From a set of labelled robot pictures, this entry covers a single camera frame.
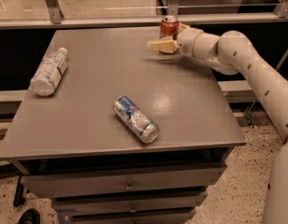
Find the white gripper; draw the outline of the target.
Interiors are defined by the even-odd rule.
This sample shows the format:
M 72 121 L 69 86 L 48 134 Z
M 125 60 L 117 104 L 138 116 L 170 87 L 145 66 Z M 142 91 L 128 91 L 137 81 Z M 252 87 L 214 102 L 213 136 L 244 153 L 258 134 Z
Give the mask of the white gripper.
M 171 38 L 154 40 L 148 42 L 148 47 L 153 51 L 160 51 L 167 54 L 173 54 L 178 50 L 180 54 L 192 58 L 195 40 L 203 31 L 190 28 L 189 25 L 179 22 L 178 32 L 181 33 L 177 36 L 177 42 Z

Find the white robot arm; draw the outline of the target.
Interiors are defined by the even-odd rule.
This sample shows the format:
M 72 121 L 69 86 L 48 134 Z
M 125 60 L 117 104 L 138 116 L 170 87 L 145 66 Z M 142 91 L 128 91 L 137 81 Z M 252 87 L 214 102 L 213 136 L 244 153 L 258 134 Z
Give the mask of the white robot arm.
M 212 35 L 181 24 L 176 36 L 150 41 L 148 47 L 200 59 L 225 75 L 244 76 L 284 140 L 271 168 L 262 224 L 288 224 L 288 81 L 238 31 Z

